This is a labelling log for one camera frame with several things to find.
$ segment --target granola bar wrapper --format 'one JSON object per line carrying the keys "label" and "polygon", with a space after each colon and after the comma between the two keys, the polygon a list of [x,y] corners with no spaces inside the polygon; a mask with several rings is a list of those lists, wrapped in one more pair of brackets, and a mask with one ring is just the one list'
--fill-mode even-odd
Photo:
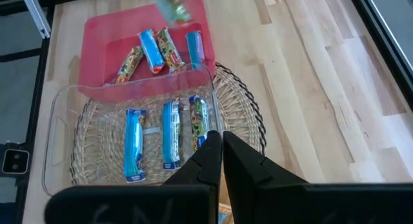
{"label": "granola bar wrapper", "polygon": [[194,152],[196,152],[207,139],[207,134],[210,130],[208,105],[203,98],[194,95],[189,98],[189,111]]}
{"label": "granola bar wrapper", "polygon": [[181,121],[178,99],[164,104],[162,129],[163,169],[174,170],[180,168]]}
{"label": "granola bar wrapper", "polygon": [[126,182],[135,183],[145,180],[145,172],[141,168],[143,158],[143,131],[146,110],[129,108],[126,111],[125,156],[123,174]]}
{"label": "granola bar wrapper", "polygon": [[159,47],[156,43],[156,36],[153,30],[145,30],[139,34],[139,39],[141,40],[141,45],[143,52],[148,60],[149,69],[153,74],[158,74],[165,61],[161,55]]}
{"label": "granola bar wrapper", "polygon": [[132,47],[126,59],[123,61],[115,83],[125,83],[130,80],[139,62],[143,58],[143,49],[140,46]]}
{"label": "granola bar wrapper", "polygon": [[179,56],[167,28],[163,28],[157,33],[157,42],[159,43],[159,48],[161,49],[166,64],[169,66],[170,74],[176,72],[180,66],[185,64],[181,56]]}
{"label": "granola bar wrapper", "polygon": [[189,58],[192,63],[192,69],[198,69],[201,65],[205,64],[205,54],[201,33],[199,31],[187,33],[186,43],[188,44]]}

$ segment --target wooden table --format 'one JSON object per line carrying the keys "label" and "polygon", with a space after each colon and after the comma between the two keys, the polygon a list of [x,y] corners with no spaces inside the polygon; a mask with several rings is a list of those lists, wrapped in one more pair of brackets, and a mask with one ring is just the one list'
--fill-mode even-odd
{"label": "wooden table", "polygon": [[[86,20],[151,2],[55,7],[24,223],[43,221],[50,105],[60,88],[77,82]],[[271,160],[310,182],[412,180],[412,112],[350,0],[205,4],[217,61],[255,96]]]}

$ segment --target gray floor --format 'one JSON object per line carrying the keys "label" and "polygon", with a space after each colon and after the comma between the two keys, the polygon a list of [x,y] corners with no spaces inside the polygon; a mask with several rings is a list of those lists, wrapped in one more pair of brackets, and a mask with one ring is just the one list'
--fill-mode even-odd
{"label": "gray floor", "polygon": [[[28,12],[0,17],[0,55],[39,48],[41,38]],[[24,143],[38,57],[0,63],[0,143]],[[14,179],[0,178],[0,203],[14,202]]]}
{"label": "gray floor", "polygon": [[373,0],[394,37],[413,65],[412,0]]}

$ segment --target held snack bar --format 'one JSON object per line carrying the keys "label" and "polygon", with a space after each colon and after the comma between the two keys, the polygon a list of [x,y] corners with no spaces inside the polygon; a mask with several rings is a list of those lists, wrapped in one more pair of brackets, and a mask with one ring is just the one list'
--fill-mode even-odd
{"label": "held snack bar", "polygon": [[181,159],[179,158],[180,124],[179,100],[164,104],[162,113],[163,169],[172,170],[181,167]]}
{"label": "held snack bar", "polygon": [[158,74],[165,62],[156,44],[156,37],[153,30],[145,30],[139,34],[143,52],[148,59],[149,69],[153,74]]}
{"label": "held snack bar", "polygon": [[191,63],[193,63],[192,69],[198,69],[200,65],[205,64],[204,47],[199,31],[187,33],[186,42],[188,43],[189,58]]}
{"label": "held snack bar", "polygon": [[189,98],[194,152],[196,152],[207,138],[209,131],[208,107],[204,99],[198,95]]}
{"label": "held snack bar", "polygon": [[142,47],[132,47],[126,59],[123,61],[119,72],[117,73],[116,83],[128,82],[142,58]]}
{"label": "held snack bar", "polygon": [[145,180],[145,172],[141,169],[143,157],[142,124],[146,110],[130,108],[126,111],[125,158],[123,174],[128,183]]}
{"label": "held snack bar", "polygon": [[157,33],[157,42],[166,64],[169,66],[169,73],[174,73],[180,66],[184,65],[167,28],[163,28]]}
{"label": "held snack bar", "polygon": [[176,0],[154,0],[159,11],[163,14],[168,23],[178,25],[191,21],[191,15],[186,10],[181,1]]}

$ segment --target clear plastic bin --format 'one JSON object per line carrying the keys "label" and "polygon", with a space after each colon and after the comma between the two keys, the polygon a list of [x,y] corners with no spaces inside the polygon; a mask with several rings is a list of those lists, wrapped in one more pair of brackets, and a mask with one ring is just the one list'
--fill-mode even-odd
{"label": "clear plastic bin", "polygon": [[[145,89],[154,90],[146,96]],[[175,170],[163,169],[163,105],[181,98],[181,164],[193,154],[188,98],[202,97],[208,108],[211,130],[221,131],[212,78],[207,69],[192,70],[100,88],[64,87],[53,100],[43,168],[43,188],[50,196],[74,185],[159,184]],[[126,109],[148,110],[143,125],[143,161],[146,179],[126,183],[123,143]]]}

